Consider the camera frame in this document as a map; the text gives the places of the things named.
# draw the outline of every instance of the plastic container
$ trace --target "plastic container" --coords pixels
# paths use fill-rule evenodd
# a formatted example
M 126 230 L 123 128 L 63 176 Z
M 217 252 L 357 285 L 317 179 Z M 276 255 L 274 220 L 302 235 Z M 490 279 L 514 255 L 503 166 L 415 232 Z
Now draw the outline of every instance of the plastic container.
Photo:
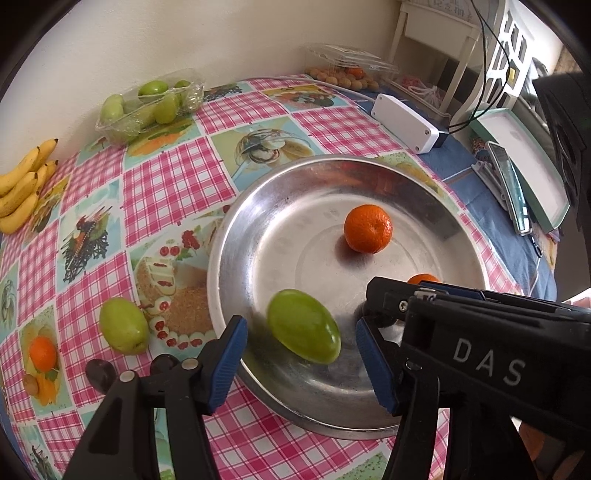
M 105 120 L 107 115 L 103 114 L 101 107 L 96 130 L 111 144 L 125 145 L 154 125 L 170 124 L 179 115 L 195 112 L 201 107 L 204 81 L 194 69 L 178 70 L 152 80 L 162 80 L 168 89 L 155 95 L 138 96 L 140 87 L 150 81 L 147 80 L 122 92 L 123 115 L 112 121 Z M 181 80 L 189 82 L 189 85 L 174 87 Z
M 354 47 L 313 43 L 306 46 L 305 73 L 316 80 L 358 91 L 379 91 L 397 68 L 378 56 Z

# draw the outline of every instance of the smartphone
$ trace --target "smartphone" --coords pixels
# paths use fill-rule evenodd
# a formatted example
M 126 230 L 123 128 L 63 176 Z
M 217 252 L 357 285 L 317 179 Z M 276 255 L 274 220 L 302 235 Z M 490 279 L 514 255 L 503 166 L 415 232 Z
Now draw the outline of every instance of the smartphone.
M 507 151 L 498 143 L 486 142 L 486 149 L 490 152 L 493 165 L 501 177 L 507 210 L 513 221 L 513 227 L 517 234 L 529 235 L 532 230 L 530 213 L 513 162 Z

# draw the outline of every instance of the small round fruit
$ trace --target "small round fruit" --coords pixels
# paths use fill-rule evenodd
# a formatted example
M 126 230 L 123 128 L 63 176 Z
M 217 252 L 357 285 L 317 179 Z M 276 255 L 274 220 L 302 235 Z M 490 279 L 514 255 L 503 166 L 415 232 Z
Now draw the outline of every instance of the small round fruit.
M 288 288 L 276 293 L 267 308 L 273 336 L 296 355 L 317 364 L 330 364 L 340 354 L 339 327 L 314 297 Z
M 132 301 L 114 297 L 104 302 L 100 307 L 99 328 L 111 348 L 124 355 L 138 355 L 148 348 L 148 322 Z
M 39 393 L 39 384 L 37 383 L 37 379 L 29 374 L 25 374 L 22 378 L 22 386 L 27 392 L 27 395 L 34 397 Z
M 343 232 L 347 244 L 356 252 L 376 254 L 392 239 L 392 220 L 377 205 L 360 205 L 349 212 Z
M 29 357 L 37 370 L 47 373 L 56 366 L 57 350 L 49 338 L 39 335 L 29 346 Z
M 191 82 L 188 80 L 179 80 L 177 83 L 174 84 L 174 88 L 185 88 L 191 85 Z
M 341 78 L 339 80 L 339 87 L 342 88 L 351 88 L 351 80 L 349 80 L 348 78 Z
M 162 80 L 152 80 L 151 82 L 144 83 L 138 90 L 138 95 L 158 95 L 168 90 L 168 85 Z
M 422 281 L 432 281 L 435 283 L 441 283 L 441 280 L 439 280 L 436 276 L 431 275 L 430 273 L 419 273 L 418 275 L 414 275 L 408 279 L 407 283 L 418 285 Z
M 174 121 L 178 113 L 178 97 L 169 93 L 154 107 L 154 119 L 157 124 L 165 125 Z
M 363 84 L 359 80 L 355 80 L 354 82 L 351 82 L 351 90 L 353 90 L 355 92 L 360 91 L 362 87 L 363 87 Z
M 100 108 L 100 123 L 103 125 L 111 124 L 124 114 L 123 97 L 121 95 L 111 95 Z

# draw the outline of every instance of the orange illustration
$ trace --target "orange illustration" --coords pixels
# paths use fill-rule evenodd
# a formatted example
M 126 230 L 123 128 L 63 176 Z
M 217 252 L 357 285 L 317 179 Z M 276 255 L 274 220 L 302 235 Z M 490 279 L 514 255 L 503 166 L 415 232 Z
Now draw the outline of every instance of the orange illustration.
M 193 125 L 190 118 L 181 118 L 170 125 L 155 127 L 140 135 L 130 146 L 128 155 L 140 157 L 174 144 Z

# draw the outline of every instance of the blue cloth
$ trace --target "blue cloth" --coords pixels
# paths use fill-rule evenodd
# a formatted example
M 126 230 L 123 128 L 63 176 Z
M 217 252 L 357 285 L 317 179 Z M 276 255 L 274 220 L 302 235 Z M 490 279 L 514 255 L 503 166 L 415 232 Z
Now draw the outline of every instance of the blue cloth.
M 387 92 L 400 98 L 396 91 Z M 348 95 L 368 114 L 373 103 L 359 101 L 354 94 Z M 420 115 L 427 117 L 411 102 L 403 100 Z M 459 199 L 489 238 L 515 281 L 525 295 L 544 300 L 556 300 L 556 282 L 547 260 L 538 257 L 529 236 L 519 236 L 513 229 L 509 214 L 503 210 L 491 191 L 471 169 L 476 158 L 451 135 L 440 148 L 419 155 L 421 159 L 456 192 Z

